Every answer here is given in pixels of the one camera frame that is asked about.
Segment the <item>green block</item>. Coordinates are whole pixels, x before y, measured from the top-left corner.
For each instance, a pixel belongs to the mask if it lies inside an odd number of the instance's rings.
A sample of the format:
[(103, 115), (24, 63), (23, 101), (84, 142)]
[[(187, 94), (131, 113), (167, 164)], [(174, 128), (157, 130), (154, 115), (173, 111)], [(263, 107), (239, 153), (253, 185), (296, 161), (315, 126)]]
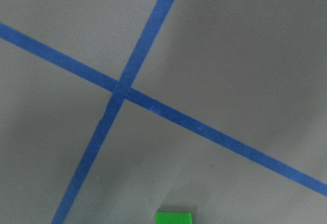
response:
[(156, 212), (155, 224), (192, 224), (191, 213)]

